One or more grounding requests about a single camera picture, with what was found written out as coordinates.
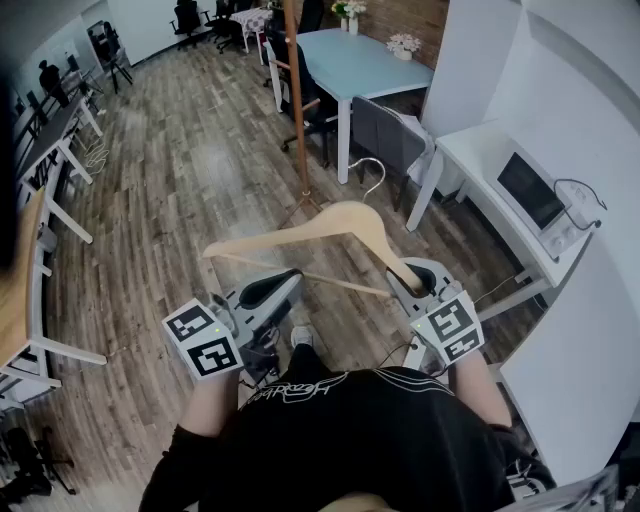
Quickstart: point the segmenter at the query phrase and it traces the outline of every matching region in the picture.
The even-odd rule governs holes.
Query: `gray chair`
[[[390,168],[402,176],[393,204],[394,211],[398,211],[409,184],[409,170],[427,149],[427,144],[393,110],[360,96],[353,99],[352,106],[353,140],[382,160],[388,170]],[[364,171],[364,165],[357,171],[360,183],[364,181]]]

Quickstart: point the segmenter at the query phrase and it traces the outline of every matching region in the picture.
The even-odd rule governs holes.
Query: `coat rack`
[[[304,145],[304,121],[303,112],[317,105],[320,100],[314,100],[309,105],[302,106],[302,92],[300,90],[300,69],[298,68],[298,43],[296,41],[296,21],[293,14],[293,0],[284,0],[284,21],[287,37],[285,39],[289,50],[289,65],[275,62],[277,66],[285,69],[289,69],[291,74],[291,88],[293,89],[293,114],[296,123],[296,137],[298,140],[298,169],[300,171],[300,181],[302,182],[302,197],[296,204],[296,206],[289,212],[286,218],[280,223],[278,228],[284,226],[291,216],[300,208],[304,203],[308,203],[313,206],[318,212],[322,211],[322,208],[318,206],[312,197],[311,189],[309,187],[309,175],[307,173],[307,152]]]

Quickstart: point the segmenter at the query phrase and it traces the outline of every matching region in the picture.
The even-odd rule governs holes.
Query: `wooden floor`
[[[54,448],[76,463],[62,472],[78,495],[58,487],[50,498],[29,498],[20,510],[137,509],[192,388],[163,338],[161,319],[192,297],[229,290],[255,272],[200,255],[213,241],[275,229],[300,193],[295,149],[279,149],[293,124],[275,111],[270,89],[263,88],[267,70],[255,48],[249,56],[233,50],[220,56],[210,44],[172,49],[132,74],[133,87],[121,79],[115,96],[108,84],[102,101],[107,165],[92,186],[73,178],[62,199],[94,243],[55,225],[59,247],[46,293],[49,337],[107,354],[109,363],[54,357],[53,373],[63,387],[12,413],[4,425],[26,425],[33,433],[51,425]],[[360,186],[352,177],[340,186],[335,168],[322,169],[317,148],[311,152],[313,196],[323,205],[359,200],[375,181],[368,176]],[[473,298],[514,273],[466,205],[432,205],[416,233],[408,233],[404,224],[416,191],[399,213],[391,208],[393,191],[393,185],[380,187],[370,204],[397,254],[441,261]],[[312,214],[299,211],[292,221],[300,224]],[[349,236],[245,256],[386,286],[380,263]],[[514,286],[505,285],[482,306]],[[505,357],[539,315],[531,302],[486,322],[489,359]],[[304,323],[313,325],[318,351],[335,369],[376,366],[410,339],[396,301],[308,282],[283,325],[284,365],[290,329]],[[392,361],[400,364],[403,356],[399,350]]]

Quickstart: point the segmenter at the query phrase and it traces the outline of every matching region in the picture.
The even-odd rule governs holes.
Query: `person's arm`
[[[140,503],[140,512],[179,512],[215,480],[217,436],[238,409],[239,370],[199,381]]]
[[[217,437],[229,416],[238,410],[240,370],[196,384],[179,425],[193,434]]]
[[[511,427],[511,415],[479,350],[466,355],[449,370],[456,396],[489,425]]]

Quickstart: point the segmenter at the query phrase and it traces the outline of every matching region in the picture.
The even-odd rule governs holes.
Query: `office chair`
[[[240,23],[231,21],[229,17],[235,12],[248,11],[249,9],[251,9],[252,5],[253,0],[229,0],[229,4],[227,5],[227,17],[223,26],[223,30],[226,31],[226,36],[229,39],[218,43],[217,48],[218,50],[220,50],[220,54],[223,54],[224,49],[229,45],[232,45],[234,43],[243,43],[242,26],[240,25]]]
[[[178,28],[176,29],[175,20],[171,21],[173,27],[173,33],[177,36],[186,35],[182,41],[178,43],[178,50],[187,46],[189,43],[193,43],[193,47],[196,47],[196,39],[193,36],[193,32],[200,26],[200,15],[198,14],[198,2],[191,0],[190,2],[184,2],[176,5],[173,9],[178,18]]]
[[[214,44],[217,43],[218,39],[221,37],[229,36],[229,29],[226,23],[229,20],[229,16],[231,16],[231,12],[232,11],[229,11],[229,6],[225,4],[223,0],[218,0],[216,2],[216,15],[213,19],[208,19],[209,16],[207,16],[207,22],[204,26],[210,28],[215,34],[216,38],[213,40]]]
[[[298,34],[315,32],[320,28],[324,17],[324,2],[322,0],[304,0],[302,16],[298,25]]]
[[[271,31],[267,35],[271,48],[276,59],[284,64],[289,63],[289,51],[285,42],[286,34],[282,31]],[[338,103],[322,88],[318,87],[311,78],[311,74],[307,69],[307,63],[304,58],[304,52],[298,45],[298,68],[300,72],[300,90],[302,94],[302,105],[306,106],[303,113],[304,120],[309,124],[304,130],[305,136],[319,133],[322,137],[322,167],[325,169],[329,166],[329,145],[328,134],[337,131],[338,128]],[[289,70],[283,73],[283,80],[291,88],[291,74]],[[318,101],[317,105],[309,107],[309,104]],[[287,113],[294,119],[293,105],[291,102],[287,105]],[[280,149],[283,152],[289,151],[289,144],[296,140],[296,136],[289,137],[283,143]]]
[[[353,98],[352,107],[353,140],[382,160],[387,169],[402,175],[393,205],[397,212],[409,184],[409,171],[427,149],[427,143],[421,133],[417,133],[418,128],[414,131],[393,110],[360,96]],[[364,171],[364,165],[357,171],[360,183],[364,181]]]
[[[298,34],[319,30],[323,17],[323,0],[304,0],[304,3],[302,4],[302,16],[300,16],[300,24],[298,25]],[[284,30],[284,11],[281,9],[274,9],[273,16],[270,21],[272,30]],[[262,52],[262,62],[269,62],[267,50],[265,48],[260,48],[260,51]],[[271,78],[267,78],[262,84],[263,87],[269,87],[269,85],[271,85]]]
[[[51,444],[48,436],[52,433],[50,427],[42,429],[42,439],[35,442],[22,428],[12,428],[7,432],[7,449],[11,458],[18,464],[16,478],[2,488],[2,494],[10,503],[19,503],[22,498],[30,494],[49,496],[51,483],[44,475],[43,469],[52,474],[68,494],[75,495],[76,491],[69,488],[62,477],[55,470],[55,464],[67,464],[74,467],[72,460],[54,460],[51,454]]]

